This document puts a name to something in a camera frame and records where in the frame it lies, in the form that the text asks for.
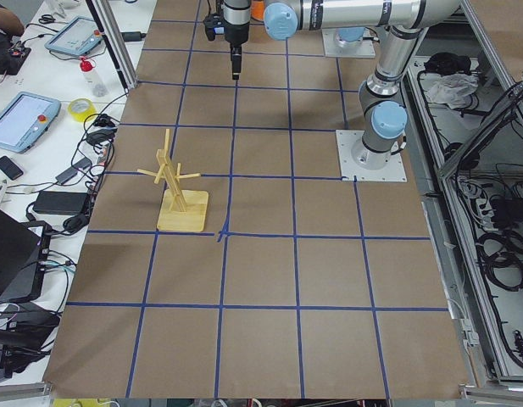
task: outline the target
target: laptop screen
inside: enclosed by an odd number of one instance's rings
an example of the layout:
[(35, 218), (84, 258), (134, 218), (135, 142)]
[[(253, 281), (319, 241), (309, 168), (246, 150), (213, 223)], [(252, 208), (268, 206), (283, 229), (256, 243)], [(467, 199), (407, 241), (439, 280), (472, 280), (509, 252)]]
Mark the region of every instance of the laptop screen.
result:
[(0, 296), (27, 266), (39, 236), (0, 210)]

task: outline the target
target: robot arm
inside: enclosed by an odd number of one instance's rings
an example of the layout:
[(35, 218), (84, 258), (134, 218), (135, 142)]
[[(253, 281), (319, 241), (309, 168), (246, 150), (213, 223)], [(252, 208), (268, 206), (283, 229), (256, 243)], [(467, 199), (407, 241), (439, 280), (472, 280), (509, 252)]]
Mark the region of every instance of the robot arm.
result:
[(445, 20), (459, 0), (264, 0), (264, 23), (275, 40), (297, 30), (319, 30), (366, 25), (390, 25), (376, 71), (368, 89), (381, 98), (398, 91), (409, 60), (425, 34), (424, 29)]
[(216, 13), (209, 14), (203, 22), (209, 41), (223, 30), (231, 49), (234, 81), (239, 79), (242, 70), (242, 44), (248, 40), (251, 6), (252, 0), (216, 0)]
[(248, 40), (250, 31), (250, 8), (252, 0), (224, 0), (225, 40), (231, 49), (231, 73), (238, 80), (242, 70), (242, 44)]
[(386, 165), (408, 116), (390, 100), (397, 92), (426, 28), (442, 22), (459, 0), (264, 0), (264, 24), (276, 40), (297, 30), (390, 25), (376, 69), (359, 90), (365, 130), (352, 148), (355, 162), (367, 170)]

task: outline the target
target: person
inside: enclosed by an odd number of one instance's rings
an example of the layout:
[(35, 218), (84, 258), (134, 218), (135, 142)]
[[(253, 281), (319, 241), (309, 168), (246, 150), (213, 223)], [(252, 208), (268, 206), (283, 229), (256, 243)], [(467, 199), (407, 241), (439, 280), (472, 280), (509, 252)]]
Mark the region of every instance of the person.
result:
[(24, 26), (20, 19), (0, 4), (0, 73), (8, 67), (8, 49), (12, 46), (12, 37), (22, 34), (24, 34)]

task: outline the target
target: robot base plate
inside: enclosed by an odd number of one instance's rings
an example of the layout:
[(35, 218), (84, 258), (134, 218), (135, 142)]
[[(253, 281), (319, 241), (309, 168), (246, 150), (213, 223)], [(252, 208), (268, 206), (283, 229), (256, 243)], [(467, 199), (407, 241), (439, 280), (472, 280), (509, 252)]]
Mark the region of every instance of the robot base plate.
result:
[(354, 181), (357, 178), (357, 181), (406, 182), (406, 172), (400, 154), (392, 155), (381, 170), (367, 170), (355, 162), (352, 146), (363, 133), (364, 131), (337, 130), (338, 158), (343, 180)]
[[(350, 43), (346, 47), (339, 47), (335, 43), (337, 28), (325, 28), (323, 32), (323, 47), (326, 57), (373, 59), (376, 57), (371, 40)], [(364, 36), (371, 36), (369, 30), (364, 29)]]

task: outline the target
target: wooden mug tree stand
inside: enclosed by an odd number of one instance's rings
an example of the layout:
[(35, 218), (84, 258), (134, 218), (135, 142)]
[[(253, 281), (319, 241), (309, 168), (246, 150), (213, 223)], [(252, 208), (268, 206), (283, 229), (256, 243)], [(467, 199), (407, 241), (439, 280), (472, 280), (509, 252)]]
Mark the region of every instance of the wooden mug tree stand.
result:
[(169, 156), (170, 129), (165, 132), (165, 145), (156, 153), (159, 171), (137, 170), (141, 174), (154, 176), (154, 184), (162, 178), (169, 186), (164, 193), (159, 211), (158, 229), (160, 231), (203, 231), (204, 220), (209, 205), (209, 193), (206, 191), (187, 191), (180, 187), (180, 180), (196, 178), (201, 174), (181, 175), (181, 164), (175, 168)]

